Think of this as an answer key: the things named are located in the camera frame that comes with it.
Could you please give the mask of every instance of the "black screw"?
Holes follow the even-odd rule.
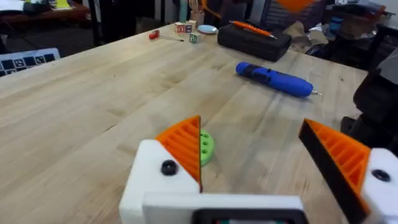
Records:
[[[160,171],[163,175],[174,175],[178,171],[178,166],[173,160],[168,159],[162,163]]]
[[[391,180],[390,175],[388,173],[386,173],[386,171],[384,171],[384,170],[379,170],[379,169],[373,170],[372,175],[375,178],[377,178],[381,181],[384,181],[384,182],[390,182],[390,180]]]

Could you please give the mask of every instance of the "orange pen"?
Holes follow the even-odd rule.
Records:
[[[264,35],[264,36],[267,36],[267,37],[272,37],[275,40],[277,39],[276,36],[272,35],[270,32],[262,30],[262,29],[255,28],[254,26],[249,25],[247,23],[238,22],[238,21],[230,21],[230,23],[232,23],[232,24],[234,24],[234,25],[236,25],[238,27],[242,27],[242,28],[251,30],[251,31],[253,31],[253,32],[257,33],[257,34],[261,34],[261,35]]]

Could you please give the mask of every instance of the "green plastic part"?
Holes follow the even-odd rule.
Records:
[[[215,150],[213,137],[205,130],[200,130],[200,166],[204,166],[211,161]]]

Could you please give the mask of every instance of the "butcher block tabletop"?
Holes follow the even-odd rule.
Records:
[[[322,96],[249,82],[235,74],[242,61],[306,79]],[[2,77],[0,223],[120,223],[140,141],[196,114],[216,143],[204,192],[299,195],[310,223],[338,223],[297,135],[304,118],[339,129],[359,115],[353,94],[365,75],[290,50],[268,62],[220,47],[215,35],[191,44],[143,33]]]

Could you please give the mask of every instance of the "blue screwdriver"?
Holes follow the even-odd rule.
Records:
[[[260,67],[247,62],[239,63],[236,66],[236,73],[293,96],[307,97],[311,94],[321,95],[319,92],[313,89],[311,83],[302,78],[277,72],[270,68]]]

